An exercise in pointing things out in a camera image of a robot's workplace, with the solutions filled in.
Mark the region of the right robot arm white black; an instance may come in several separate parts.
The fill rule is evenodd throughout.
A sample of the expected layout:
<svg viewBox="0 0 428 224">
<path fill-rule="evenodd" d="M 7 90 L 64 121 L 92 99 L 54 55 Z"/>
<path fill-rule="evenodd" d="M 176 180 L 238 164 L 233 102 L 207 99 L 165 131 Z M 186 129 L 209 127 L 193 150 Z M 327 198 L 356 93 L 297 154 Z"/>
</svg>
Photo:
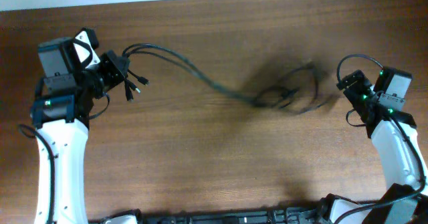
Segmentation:
<svg viewBox="0 0 428 224">
<path fill-rule="evenodd" d="M 383 67 L 375 84 L 357 70 L 339 78 L 337 87 L 352 104 L 380 156 L 386 193 L 361 205 L 335 198 L 327 210 L 331 223 L 408 223 L 427 202 L 427 166 L 417 143 L 417 125 L 402 111 L 413 77 Z"/>
</svg>

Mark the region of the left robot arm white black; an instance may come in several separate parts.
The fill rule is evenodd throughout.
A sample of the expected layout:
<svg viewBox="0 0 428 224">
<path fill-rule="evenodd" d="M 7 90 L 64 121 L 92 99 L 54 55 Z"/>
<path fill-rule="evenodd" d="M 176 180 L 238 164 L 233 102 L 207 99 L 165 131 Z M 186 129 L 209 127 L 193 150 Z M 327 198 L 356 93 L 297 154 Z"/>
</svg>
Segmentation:
<svg viewBox="0 0 428 224">
<path fill-rule="evenodd" d="M 94 100 L 125 80 L 129 60 L 113 51 L 98 56 L 96 36 L 84 29 L 74 37 L 42 43 L 37 53 L 44 77 L 30 116 L 39 153 L 35 223 L 87 223 L 84 153 Z"/>
</svg>

